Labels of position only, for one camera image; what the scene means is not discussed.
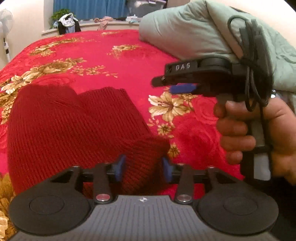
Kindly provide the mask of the person's right hand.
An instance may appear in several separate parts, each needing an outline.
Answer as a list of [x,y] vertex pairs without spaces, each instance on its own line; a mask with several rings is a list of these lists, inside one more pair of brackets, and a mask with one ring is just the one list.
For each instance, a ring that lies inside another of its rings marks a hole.
[[295,114],[280,98],[271,98],[263,108],[247,110],[244,102],[227,101],[214,106],[220,145],[230,165],[240,164],[243,152],[252,151],[256,139],[248,133],[247,122],[264,118],[265,141],[270,146],[272,175],[295,185]]

